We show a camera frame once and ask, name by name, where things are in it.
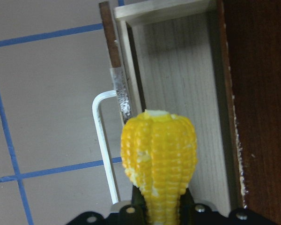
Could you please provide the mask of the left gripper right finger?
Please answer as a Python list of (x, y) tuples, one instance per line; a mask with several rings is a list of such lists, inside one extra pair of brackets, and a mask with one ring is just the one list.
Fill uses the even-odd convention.
[(179, 214), (180, 225), (210, 225), (212, 222), (210, 207), (196, 203), (188, 188), (180, 197)]

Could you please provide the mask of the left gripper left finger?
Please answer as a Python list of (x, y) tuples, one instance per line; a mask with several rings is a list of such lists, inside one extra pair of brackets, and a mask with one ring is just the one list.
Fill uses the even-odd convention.
[(119, 225), (146, 225), (146, 204), (139, 188), (132, 188), (131, 203), (119, 210)]

